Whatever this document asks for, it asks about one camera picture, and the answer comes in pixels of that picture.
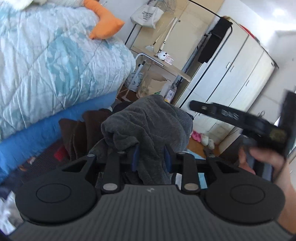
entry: ceiling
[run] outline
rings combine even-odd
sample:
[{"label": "ceiling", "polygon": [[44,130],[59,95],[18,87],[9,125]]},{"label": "ceiling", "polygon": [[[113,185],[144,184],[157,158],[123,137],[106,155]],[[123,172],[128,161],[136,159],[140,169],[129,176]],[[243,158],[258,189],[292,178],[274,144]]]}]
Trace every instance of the ceiling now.
[{"label": "ceiling", "polygon": [[270,22],[275,30],[296,30],[295,0],[241,0],[264,20]]}]

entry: hand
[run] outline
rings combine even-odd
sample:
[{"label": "hand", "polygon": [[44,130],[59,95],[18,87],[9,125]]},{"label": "hand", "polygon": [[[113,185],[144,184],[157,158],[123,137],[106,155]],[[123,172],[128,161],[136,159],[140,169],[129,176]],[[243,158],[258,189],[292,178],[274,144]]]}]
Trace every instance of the hand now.
[{"label": "hand", "polygon": [[[272,150],[259,149],[256,147],[250,148],[250,154],[257,161],[271,164],[274,167],[274,178],[276,178],[275,184],[278,185],[286,195],[292,187],[292,183],[289,164],[286,163],[284,157]],[[255,174],[254,170],[249,167],[246,159],[246,153],[244,152],[243,147],[241,147],[239,150],[239,167]]]}]

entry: black circular disc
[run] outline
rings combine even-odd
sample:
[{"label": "black circular disc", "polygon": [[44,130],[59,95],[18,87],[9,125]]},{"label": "black circular disc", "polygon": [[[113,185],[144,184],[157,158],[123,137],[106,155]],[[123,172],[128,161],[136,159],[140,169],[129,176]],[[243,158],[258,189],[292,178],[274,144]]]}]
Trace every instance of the black circular disc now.
[{"label": "black circular disc", "polygon": [[206,191],[206,203],[222,218],[241,224],[259,224],[277,218],[284,207],[282,190],[253,174],[229,173]]},{"label": "black circular disc", "polygon": [[56,172],[25,183],[15,202],[21,216],[38,224],[59,224],[85,215],[96,203],[94,187],[79,174]]}]

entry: white wardrobe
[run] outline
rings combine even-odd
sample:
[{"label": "white wardrobe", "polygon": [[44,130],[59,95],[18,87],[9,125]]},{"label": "white wardrobe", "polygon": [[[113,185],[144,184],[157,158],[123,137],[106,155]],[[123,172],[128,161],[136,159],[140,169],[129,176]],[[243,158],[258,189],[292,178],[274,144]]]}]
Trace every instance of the white wardrobe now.
[{"label": "white wardrobe", "polygon": [[194,116],[195,131],[205,133],[216,144],[219,144],[234,126],[191,111],[189,102],[196,100],[218,103],[247,111],[275,66],[268,53],[235,21],[231,21],[233,31],[229,38],[227,39],[230,29],[213,57],[208,63],[201,65],[175,104]]}]

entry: person's arm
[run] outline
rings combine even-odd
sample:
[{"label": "person's arm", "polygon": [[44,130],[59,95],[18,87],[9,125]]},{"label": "person's arm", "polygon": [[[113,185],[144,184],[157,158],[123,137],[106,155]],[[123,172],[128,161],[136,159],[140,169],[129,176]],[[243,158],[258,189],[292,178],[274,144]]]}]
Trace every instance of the person's arm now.
[{"label": "person's arm", "polygon": [[[291,183],[289,164],[285,162],[284,158],[281,155],[271,150],[250,148],[250,154],[256,160],[269,163],[274,167],[274,177],[276,178],[275,184],[277,184],[283,190],[286,198],[285,206],[280,214],[278,222],[283,228],[295,234],[296,233],[296,191],[293,188],[293,185]],[[255,174],[254,170],[252,170],[249,167],[246,161],[246,154],[243,148],[239,150],[239,166]]]}]

